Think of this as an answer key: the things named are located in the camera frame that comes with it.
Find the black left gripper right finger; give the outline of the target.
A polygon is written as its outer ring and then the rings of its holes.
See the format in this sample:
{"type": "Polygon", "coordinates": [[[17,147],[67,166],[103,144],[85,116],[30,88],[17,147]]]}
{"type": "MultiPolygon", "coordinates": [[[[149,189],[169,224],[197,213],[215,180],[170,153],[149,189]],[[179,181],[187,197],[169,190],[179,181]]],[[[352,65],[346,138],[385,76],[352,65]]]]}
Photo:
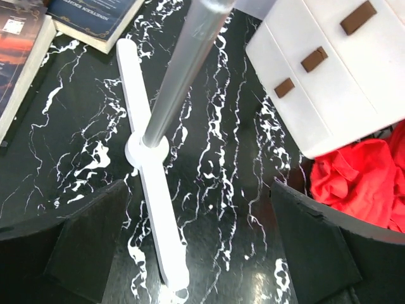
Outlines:
{"type": "Polygon", "coordinates": [[[305,205],[307,197],[280,182],[271,203],[299,303],[319,303],[362,281],[341,230],[305,205]]]}

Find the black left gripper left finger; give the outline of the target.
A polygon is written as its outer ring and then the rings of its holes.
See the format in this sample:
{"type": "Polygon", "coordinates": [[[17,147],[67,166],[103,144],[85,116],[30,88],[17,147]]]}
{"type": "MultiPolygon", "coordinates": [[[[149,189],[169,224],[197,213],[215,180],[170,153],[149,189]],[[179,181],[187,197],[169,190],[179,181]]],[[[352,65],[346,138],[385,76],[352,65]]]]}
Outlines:
{"type": "Polygon", "coordinates": [[[70,293],[100,303],[128,196],[124,181],[117,180],[92,193],[86,205],[65,215],[45,276],[70,293]]]}

